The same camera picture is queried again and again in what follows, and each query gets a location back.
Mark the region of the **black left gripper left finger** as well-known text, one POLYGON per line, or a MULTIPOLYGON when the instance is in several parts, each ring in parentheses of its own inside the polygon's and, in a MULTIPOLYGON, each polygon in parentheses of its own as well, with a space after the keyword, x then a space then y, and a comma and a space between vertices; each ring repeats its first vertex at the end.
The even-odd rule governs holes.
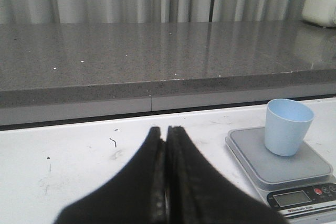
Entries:
POLYGON ((160 129, 152 127, 123 169, 65 207, 55 223, 165 223, 164 154, 160 129))

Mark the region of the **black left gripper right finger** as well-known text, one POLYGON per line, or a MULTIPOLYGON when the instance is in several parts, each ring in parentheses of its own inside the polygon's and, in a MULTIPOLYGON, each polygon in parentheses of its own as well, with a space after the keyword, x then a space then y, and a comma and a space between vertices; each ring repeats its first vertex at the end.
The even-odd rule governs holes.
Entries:
POLYGON ((181 126, 168 128, 165 164, 169 223, 287 223, 222 176, 181 126))

